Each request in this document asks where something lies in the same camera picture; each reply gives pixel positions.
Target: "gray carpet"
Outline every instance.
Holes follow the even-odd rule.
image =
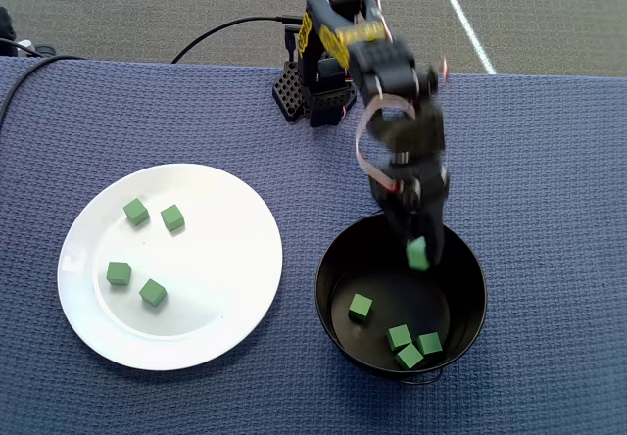
[[[0,0],[19,38],[66,54],[167,62],[228,20],[302,14],[305,0]],[[627,74],[627,0],[459,0],[498,73]],[[449,56],[453,71],[482,73],[449,0],[383,0],[390,26],[423,65]],[[279,24],[243,24],[190,53],[185,63],[279,66]]]

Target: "blue tablecloth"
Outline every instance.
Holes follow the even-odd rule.
[[[0,100],[33,60],[0,59]],[[627,79],[454,75],[443,90],[446,223],[477,254],[488,313],[438,383],[362,373],[314,306],[318,261],[377,210],[340,126],[286,123],[278,70],[62,61],[0,132],[0,433],[625,433]],[[227,170],[272,210],[278,294],[242,344],[194,368],[109,362],[57,297],[64,237],[139,169]]]

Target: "bowl rim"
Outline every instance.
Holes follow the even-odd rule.
[[[331,244],[329,244],[329,246],[324,251],[324,254],[322,255],[322,258],[320,259],[320,261],[318,263],[317,270],[315,271],[315,281],[313,283],[313,299],[315,300],[315,309],[317,310],[317,316],[320,319],[320,323],[322,324],[322,327],[324,328],[324,331],[326,332],[326,335],[328,335],[329,338],[333,341],[333,343],[340,349],[340,351],[342,351],[344,356],[347,357],[349,361],[358,363],[368,373],[373,373],[373,374],[376,374],[376,375],[386,375],[386,376],[391,377],[392,379],[406,379],[408,376],[414,376],[414,375],[417,375],[417,374],[424,374],[424,373],[432,373],[434,371],[442,370],[445,366],[448,366],[449,364],[454,363],[457,360],[459,360],[461,357],[463,357],[466,354],[466,352],[468,352],[468,350],[470,350],[470,347],[472,347],[472,345],[475,343],[475,341],[479,337],[479,333],[481,332],[481,329],[483,328],[483,324],[485,323],[485,320],[486,320],[486,313],[488,311],[488,288],[486,286],[486,277],[485,277],[485,273],[483,271],[483,267],[479,263],[479,260],[477,259],[477,256],[475,255],[475,253],[472,250],[472,248],[463,239],[461,239],[452,229],[450,229],[446,225],[444,226],[445,229],[447,229],[451,234],[453,234],[457,239],[459,239],[464,246],[466,246],[466,248],[470,252],[470,255],[472,256],[474,261],[479,266],[479,272],[481,273],[481,281],[483,283],[483,295],[485,297],[485,300],[484,300],[485,306],[483,307],[483,313],[481,315],[481,322],[479,322],[479,326],[477,327],[477,331],[472,336],[472,339],[470,340],[470,342],[468,343],[466,348],[463,349],[463,351],[461,351],[459,353],[459,355],[457,355],[454,359],[452,359],[452,360],[450,360],[448,362],[437,364],[435,366],[422,368],[422,369],[410,369],[410,370],[407,370],[407,371],[399,370],[399,369],[388,369],[388,368],[382,368],[380,366],[375,366],[373,364],[364,362],[364,361],[358,359],[357,357],[355,357],[354,355],[350,354],[344,348],[344,346],[340,343],[340,341],[337,340],[337,338],[331,333],[331,330],[327,327],[327,325],[324,323],[324,320],[322,319],[322,312],[320,310],[320,303],[319,303],[319,301],[317,299],[317,283],[318,283],[318,280],[319,280],[319,277],[320,277],[320,268],[322,266],[324,258],[328,254],[328,252],[331,249],[331,247],[333,247],[333,244],[335,244],[335,242],[338,240],[338,238],[342,234],[344,234],[346,231],[348,231],[349,229],[351,229],[354,226],[357,226],[358,224],[360,224],[362,222],[373,220],[373,219],[378,218],[378,217],[384,217],[384,214],[383,213],[378,213],[378,214],[374,214],[374,215],[370,215],[368,217],[362,217],[361,219],[358,219],[357,221],[352,223],[350,226],[348,226],[348,227],[344,228],[342,231],[340,231],[335,236],[335,238],[331,241]]]

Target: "black cable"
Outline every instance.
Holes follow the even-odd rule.
[[[285,49],[289,56],[289,62],[294,61],[294,52],[296,51],[296,35],[301,27],[299,25],[285,26]]]
[[[82,58],[78,58],[78,56],[65,56],[65,55],[52,56],[50,58],[41,60],[39,63],[32,66],[28,71],[22,74],[22,76],[18,79],[18,81],[15,84],[13,84],[13,86],[9,90],[9,93],[7,94],[4,104],[2,104],[2,109],[0,109],[0,130],[2,129],[2,123],[4,123],[4,118],[7,115],[7,111],[9,110],[9,104],[11,103],[11,99],[13,99],[13,96],[16,95],[16,92],[18,91],[20,86],[24,83],[24,81],[27,80],[31,74],[33,74],[40,68],[43,68],[44,66],[47,66],[50,63],[54,63],[55,61],[59,61],[59,60],[82,60]]]
[[[272,21],[272,22],[281,22],[282,24],[297,24],[297,25],[300,25],[303,22],[303,19],[300,18],[300,17],[292,17],[292,16],[245,17],[243,19],[237,19],[235,21],[227,22],[226,24],[222,24],[220,26],[212,28],[207,33],[203,33],[202,35],[200,35],[198,38],[196,38],[194,41],[192,41],[189,45],[187,45],[183,51],[181,51],[178,55],[176,55],[176,58],[174,58],[171,63],[173,65],[178,63],[178,61],[183,56],[185,56],[185,54],[189,50],[191,50],[193,47],[195,47],[198,43],[203,41],[208,36],[211,36],[211,35],[213,35],[214,33],[218,32],[220,30],[224,30],[225,28],[229,28],[230,26],[234,26],[234,25],[237,25],[237,24],[242,24],[244,22],[254,22],[254,21]]]
[[[43,58],[41,53],[37,53],[35,50],[31,50],[20,43],[16,43],[13,40],[8,40],[7,38],[0,38],[0,43],[6,43],[7,45],[15,46],[16,48],[20,48],[23,51],[26,51],[29,55],[38,56],[39,58]]]

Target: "green cube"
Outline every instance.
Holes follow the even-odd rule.
[[[109,262],[107,281],[112,285],[127,285],[130,281],[130,265],[126,262]]]
[[[411,343],[410,330],[406,325],[399,325],[388,330],[388,342],[392,352],[396,352]]]
[[[138,225],[148,219],[148,210],[144,207],[144,204],[139,201],[138,198],[130,202],[124,207],[124,212],[128,216],[128,219],[133,224]]]
[[[353,319],[364,321],[368,317],[371,304],[372,300],[356,293],[349,308],[349,316]]]
[[[144,299],[153,306],[158,306],[161,301],[166,297],[166,288],[161,286],[155,280],[150,279],[146,282],[143,288],[139,291],[139,294]]]
[[[418,271],[427,271],[429,261],[427,260],[427,241],[420,236],[408,243],[406,248],[408,254],[408,265]]]
[[[413,344],[407,345],[394,357],[394,360],[396,360],[404,370],[412,369],[419,364],[422,359],[423,356]]]
[[[415,340],[415,345],[417,345],[423,355],[442,352],[442,344],[440,343],[440,336],[437,332],[418,336]]]
[[[177,205],[172,205],[161,212],[161,218],[164,219],[164,224],[168,231],[172,232],[185,224],[183,214],[178,209]]]

